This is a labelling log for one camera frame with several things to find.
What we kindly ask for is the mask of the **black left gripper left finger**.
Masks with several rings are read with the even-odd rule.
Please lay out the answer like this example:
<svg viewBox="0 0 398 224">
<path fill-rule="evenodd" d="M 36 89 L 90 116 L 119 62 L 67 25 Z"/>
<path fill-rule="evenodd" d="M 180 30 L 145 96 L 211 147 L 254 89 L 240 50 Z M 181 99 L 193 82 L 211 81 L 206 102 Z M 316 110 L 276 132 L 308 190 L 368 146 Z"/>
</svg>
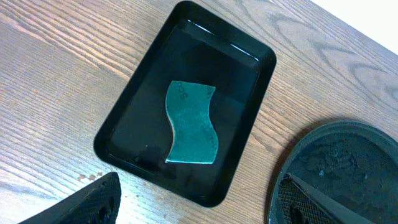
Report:
<svg viewBox="0 0 398 224">
<path fill-rule="evenodd" d="M 109 172 L 21 224 L 115 224 L 121 203 L 116 172 Z"/>
</svg>

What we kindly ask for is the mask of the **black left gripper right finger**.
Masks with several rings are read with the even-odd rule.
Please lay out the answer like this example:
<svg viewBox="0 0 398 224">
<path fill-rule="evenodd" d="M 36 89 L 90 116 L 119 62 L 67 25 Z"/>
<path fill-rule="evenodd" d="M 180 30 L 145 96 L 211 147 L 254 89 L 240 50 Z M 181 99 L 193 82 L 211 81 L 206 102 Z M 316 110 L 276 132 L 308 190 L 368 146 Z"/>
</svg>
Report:
<svg viewBox="0 0 398 224">
<path fill-rule="evenodd" d="M 277 199 L 282 223 L 370 223 L 291 173 L 281 180 Z"/>
</svg>

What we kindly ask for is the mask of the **green and yellow sponge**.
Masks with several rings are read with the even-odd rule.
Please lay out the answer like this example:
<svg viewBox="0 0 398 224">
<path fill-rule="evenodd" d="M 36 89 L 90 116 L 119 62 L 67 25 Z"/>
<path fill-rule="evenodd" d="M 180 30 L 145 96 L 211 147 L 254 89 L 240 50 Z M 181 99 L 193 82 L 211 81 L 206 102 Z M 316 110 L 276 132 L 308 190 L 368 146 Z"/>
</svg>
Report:
<svg viewBox="0 0 398 224">
<path fill-rule="evenodd" d="M 210 119 L 213 86 L 172 81 L 165 97 L 165 110 L 172 128 L 172 145 L 166 162 L 214 163 L 219 140 Z"/>
</svg>

